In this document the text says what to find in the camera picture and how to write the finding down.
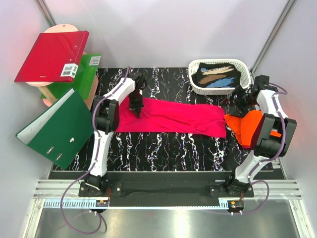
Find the magenta pink t shirt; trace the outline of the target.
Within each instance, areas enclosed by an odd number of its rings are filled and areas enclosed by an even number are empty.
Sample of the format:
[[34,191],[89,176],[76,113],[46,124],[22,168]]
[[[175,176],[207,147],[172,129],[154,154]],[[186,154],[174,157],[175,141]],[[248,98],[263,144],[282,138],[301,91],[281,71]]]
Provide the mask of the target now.
[[144,98],[137,118],[129,109],[129,100],[119,106],[116,132],[177,132],[226,137],[224,110],[209,104],[183,104]]

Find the white plastic basket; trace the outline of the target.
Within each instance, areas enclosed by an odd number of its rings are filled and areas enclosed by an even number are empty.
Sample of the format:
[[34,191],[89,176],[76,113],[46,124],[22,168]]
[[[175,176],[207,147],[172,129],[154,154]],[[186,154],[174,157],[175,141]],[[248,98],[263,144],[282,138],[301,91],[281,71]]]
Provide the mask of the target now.
[[199,95],[228,95],[238,86],[251,85],[249,70],[238,59],[196,59],[189,63],[188,74]]

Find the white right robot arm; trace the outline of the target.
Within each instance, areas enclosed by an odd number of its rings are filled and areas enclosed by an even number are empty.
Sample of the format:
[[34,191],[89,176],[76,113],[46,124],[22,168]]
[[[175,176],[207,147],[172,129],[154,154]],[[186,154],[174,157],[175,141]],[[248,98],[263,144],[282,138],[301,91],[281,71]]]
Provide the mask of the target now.
[[252,184],[251,180],[265,165],[285,156],[288,151],[297,122],[283,111],[279,102],[280,94],[285,95],[287,92],[284,89],[279,91],[266,75],[255,77],[250,89],[238,86],[231,93],[229,100],[235,105],[231,116],[245,118],[251,107],[258,105],[262,117],[252,135],[250,153],[225,184],[229,196],[241,193],[243,187]]

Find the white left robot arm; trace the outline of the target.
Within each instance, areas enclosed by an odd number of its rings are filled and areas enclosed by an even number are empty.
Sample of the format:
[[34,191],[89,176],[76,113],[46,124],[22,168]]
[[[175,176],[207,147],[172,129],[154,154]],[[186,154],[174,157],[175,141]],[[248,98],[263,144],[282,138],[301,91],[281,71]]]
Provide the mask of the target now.
[[85,184],[95,196],[102,196],[107,190],[106,163],[111,138],[120,122],[119,106],[128,98],[129,110],[138,118],[144,107],[142,91],[146,86],[147,82],[142,73],[127,72],[110,92],[94,99],[94,148]]

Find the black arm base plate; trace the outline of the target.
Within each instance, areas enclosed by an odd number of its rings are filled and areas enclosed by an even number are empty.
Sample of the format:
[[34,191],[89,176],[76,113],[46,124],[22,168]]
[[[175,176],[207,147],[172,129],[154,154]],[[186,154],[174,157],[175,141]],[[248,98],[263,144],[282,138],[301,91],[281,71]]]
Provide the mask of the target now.
[[100,190],[85,182],[80,183],[80,197],[106,196],[125,197],[130,194],[199,194],[207,197],[235,197],[252,198],[254,191],[248,187],[244,192],[230,192],[225,190],[221,181],[206,180],[110,180],[102,182]]

